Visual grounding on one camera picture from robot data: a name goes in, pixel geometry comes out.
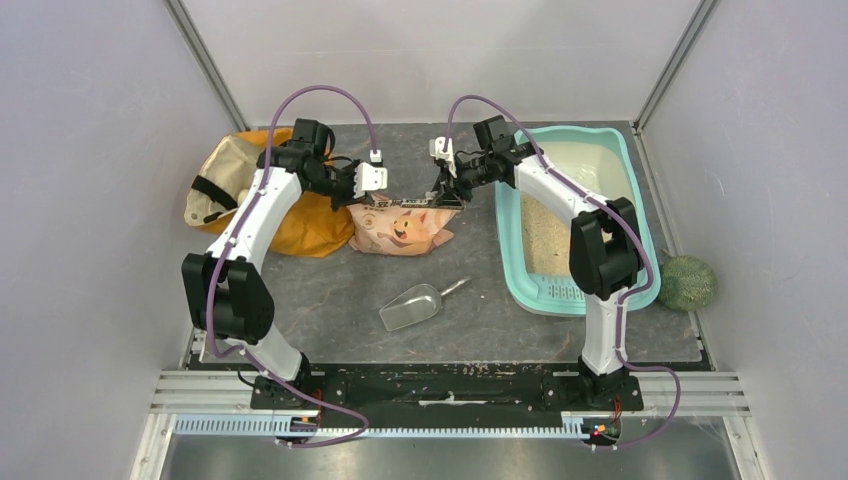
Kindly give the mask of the wooden bag clip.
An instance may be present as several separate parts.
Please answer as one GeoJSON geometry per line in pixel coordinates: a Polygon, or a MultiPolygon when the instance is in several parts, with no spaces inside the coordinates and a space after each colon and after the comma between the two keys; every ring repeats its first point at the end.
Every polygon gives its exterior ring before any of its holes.
{"type": "Polygon", "coordinates": [[[384,195],[378,195],[376,193],[370,195],[367,205],[378,210],[400,209],[406,211],[415,209],[437,208],[437,205],[430,198],[390,198],[384,195]]]}

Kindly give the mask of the pink cat litter bag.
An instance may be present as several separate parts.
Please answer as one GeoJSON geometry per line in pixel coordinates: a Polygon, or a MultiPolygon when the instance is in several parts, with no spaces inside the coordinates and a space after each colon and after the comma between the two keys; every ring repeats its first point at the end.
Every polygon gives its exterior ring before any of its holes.
{"type": "Polygon", "coordinates": [[[378,210],[367,203],[346,206],[354,235],[349,245],[366,254],[419,256],[450,241],[448,223],[458,213],[449,209],[378,210]]]}

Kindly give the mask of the teal litter box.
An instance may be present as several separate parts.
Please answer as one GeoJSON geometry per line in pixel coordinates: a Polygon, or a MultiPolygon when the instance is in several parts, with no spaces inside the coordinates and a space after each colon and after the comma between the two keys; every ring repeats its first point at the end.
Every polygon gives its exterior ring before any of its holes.
{"type": "MultiPolygon", "coordinates": [[[[551,126],[531,134],[549,162],[583,189],[636,208],[640,238],[654,271],[652,286],[630,297],[628,309],[650,305],[661,279],[640,187],[624,136],[613,128],[551,126]]],[[[540,315],[580,317],[583,292],[570,277],[570,229],[540,201],[504,183],[495,185],[496,220],[505,281],[516,303],[540,315]]]]}

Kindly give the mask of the metal litter scoop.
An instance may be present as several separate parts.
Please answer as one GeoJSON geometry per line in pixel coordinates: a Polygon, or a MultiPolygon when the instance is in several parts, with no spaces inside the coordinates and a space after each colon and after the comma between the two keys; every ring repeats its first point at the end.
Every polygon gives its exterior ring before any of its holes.
{"type": "Polygon", "coordinates": [[[443,289],[430,284],[412,286],[378,311],[380,319],[389,332],[426,321],[441,311],[444,297],[470,280],[464,277],[443,289]]]}

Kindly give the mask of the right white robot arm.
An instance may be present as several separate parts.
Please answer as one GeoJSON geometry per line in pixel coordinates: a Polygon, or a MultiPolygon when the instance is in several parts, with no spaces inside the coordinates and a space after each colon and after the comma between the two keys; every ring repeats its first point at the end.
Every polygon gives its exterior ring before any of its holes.
{"type": "Polygon", "coordinates": [[[652,266],[636,208],[625,197],[610,200],[580,186],[548,159],[529,131],[518,142],[501,115],[476,123],[474,131],[480,153],[469,160],[457,158],[451,138],[430,140],[429,154],[440,173],[428,203],[462,207],[473,189],[502,183],[569,223],[570,273],[586,304],[575,388],[585,406],[604,408],[638,385],[627,366],[624,327],[638,275],[652,266]]]}

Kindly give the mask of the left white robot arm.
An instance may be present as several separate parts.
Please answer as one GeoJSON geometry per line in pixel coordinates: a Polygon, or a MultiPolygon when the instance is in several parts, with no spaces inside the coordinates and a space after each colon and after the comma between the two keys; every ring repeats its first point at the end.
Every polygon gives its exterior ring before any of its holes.
{"type": "Polygon", "coordinates": [[[216,234],[203,253],[189,253],[181,274],[191,322],[206,332],[211,352],[236,353],[276,382],[290,408],[307,405],[314,383],[306,357],[274,324],[275,301],[261,270],[284,250],[326,256],[352,235],[343,206],[362,200],[369,165],[335,166],[333,130],[298,119],[291,128],[225,136],[204,161],[187,196],[186,222],[216,234]]]}

